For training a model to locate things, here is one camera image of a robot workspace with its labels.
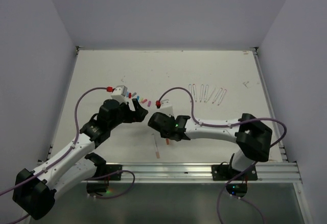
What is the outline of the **peach cap pen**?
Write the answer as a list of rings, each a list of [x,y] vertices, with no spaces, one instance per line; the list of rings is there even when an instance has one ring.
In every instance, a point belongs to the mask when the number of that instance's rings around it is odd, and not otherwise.
[[[153,137],[153,143],[154,143],[154,149],[155,149],[156,158],[159,159],[160,158],[160,154],[159,154],[159,149],[158,149],[158,146],[157,146],[157,141],[156,141],[155,134],[152,134],[152,137]]]

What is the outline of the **light blue pen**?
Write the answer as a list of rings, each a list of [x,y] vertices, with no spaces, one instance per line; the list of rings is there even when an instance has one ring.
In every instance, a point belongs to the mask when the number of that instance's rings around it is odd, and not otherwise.
[[[192,84],[189,84],[188,85],[188,88],[189,88],[189,92],[191,94],[191,98],[194,99],[194,95],[193,95],[193,85]]]

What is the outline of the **grey pen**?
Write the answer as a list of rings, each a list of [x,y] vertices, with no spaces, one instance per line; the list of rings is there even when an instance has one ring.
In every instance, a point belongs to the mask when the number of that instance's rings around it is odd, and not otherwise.
[[[201,84],[201,87],[200,87],[200,96],[199,96],[199,101],[200,102],[203,101],[203,97],[204,97],[204,85]]]

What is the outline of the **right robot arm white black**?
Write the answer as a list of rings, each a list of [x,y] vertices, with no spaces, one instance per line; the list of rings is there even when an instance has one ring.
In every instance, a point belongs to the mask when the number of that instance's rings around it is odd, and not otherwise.
[[[174,141],[213,139],[238,145],[240,149],[232,155],[227,168],[232,179],[240,179],[254,162],[269,160],[272,130],[248,113],[216,126],[194,121],[187,115],[174,117],[155,112],[150,117],[148,126],[159,132],[162,138]]]

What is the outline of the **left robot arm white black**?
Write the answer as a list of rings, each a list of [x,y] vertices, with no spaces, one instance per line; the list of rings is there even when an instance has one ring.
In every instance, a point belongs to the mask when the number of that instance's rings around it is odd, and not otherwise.
[[[128,102],[107,99],[64,149],[32,171],[24,168],[15,180],[12,199],[33,219],[43,218],[60,193],[79,182],[106,174],[105,160],[93,151],[122,123],[142,122],[148,114],[137,99]]]

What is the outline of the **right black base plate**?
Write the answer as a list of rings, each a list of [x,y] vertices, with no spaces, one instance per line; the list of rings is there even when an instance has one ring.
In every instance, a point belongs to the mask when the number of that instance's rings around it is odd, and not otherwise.
[[[227,162],[222,162],[220,164],[211,165],[211,173],[213,181],[229,181],[240,171],[232,169]],[[258,175],[256,168],[252,167],[246,173],[243,173],[241,176],[237,177],[235,181],[256,181],[258,180]]]

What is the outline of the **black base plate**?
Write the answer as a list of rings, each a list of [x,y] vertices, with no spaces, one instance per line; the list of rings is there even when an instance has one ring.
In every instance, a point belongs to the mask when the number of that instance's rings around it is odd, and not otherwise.
[[[120,181],[122,175],[122,165],[103,164],[97,167],[95,174],[87,180],[92,181]]]
[[[240,171],[232,169],[227,162],[222,162],[220,164],[211,165],[211,173],[213,181],[229,181]],[[256,168],[252,167],[246,173],[243,173],[241,176],[237,177],[235,181],[256,181],[258,180],[258,175]]]

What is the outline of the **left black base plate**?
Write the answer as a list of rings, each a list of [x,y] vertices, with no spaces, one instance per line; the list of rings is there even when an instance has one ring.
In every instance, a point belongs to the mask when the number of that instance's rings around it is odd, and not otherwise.
[[[95,174],[87,180],[92,181],[120,181],[122,175],[122,165],[103,164],[97,167]]]

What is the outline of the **aluminium mounting rail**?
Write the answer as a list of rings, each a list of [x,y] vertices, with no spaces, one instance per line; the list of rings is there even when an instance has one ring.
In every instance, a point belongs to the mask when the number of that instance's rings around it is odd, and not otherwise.
[[[214,163],[122,163],[123,171],[135,174],[137,183],[223,183],[213,181],[211,165]],[[295,163],[258,163],[258,180],[249,183],[300,183],[301,177]],[[93,176],[94,163],[82,159],[66,172],[58,167],[48,170],[45,179],[49,187],[76,185]]]

